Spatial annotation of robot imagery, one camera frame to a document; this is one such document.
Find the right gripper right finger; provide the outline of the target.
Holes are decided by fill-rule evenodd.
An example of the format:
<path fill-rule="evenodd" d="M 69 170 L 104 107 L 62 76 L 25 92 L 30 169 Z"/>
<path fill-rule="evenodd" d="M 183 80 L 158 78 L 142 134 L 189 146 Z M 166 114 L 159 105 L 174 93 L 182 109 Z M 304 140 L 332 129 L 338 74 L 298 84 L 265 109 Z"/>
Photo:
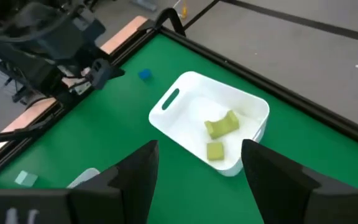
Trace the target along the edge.
<path fill-rule="evenodd" d="M 250 139 L 242 141 L 241 159 L 264 223 L 303 223 L 311 192 L 321 184 L 301 164 Z"/>

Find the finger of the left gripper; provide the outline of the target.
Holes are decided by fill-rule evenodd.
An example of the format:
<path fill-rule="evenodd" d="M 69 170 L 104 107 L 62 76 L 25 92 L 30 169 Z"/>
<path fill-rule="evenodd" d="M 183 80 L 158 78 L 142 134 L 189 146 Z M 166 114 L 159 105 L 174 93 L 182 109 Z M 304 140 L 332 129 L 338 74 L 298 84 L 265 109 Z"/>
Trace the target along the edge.
<path fill-rule="evenodd" d="M 121 77 L 124 74 L 123 69 L 112 66 L 107 60 L 99 58 L 91 66 L 90 83 L 94 89 L 101 90 L 110 79 Z"/>

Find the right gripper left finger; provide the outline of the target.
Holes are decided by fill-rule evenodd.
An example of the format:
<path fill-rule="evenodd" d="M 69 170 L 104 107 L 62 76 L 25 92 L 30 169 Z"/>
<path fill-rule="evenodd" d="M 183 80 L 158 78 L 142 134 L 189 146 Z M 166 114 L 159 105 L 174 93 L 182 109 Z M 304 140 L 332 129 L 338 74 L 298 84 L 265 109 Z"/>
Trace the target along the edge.
<path fill-rule="evenodd" d="M 158 141 L 151 140 L 70 193 L 76 223 L 147 223 L 158 176 Z"/>

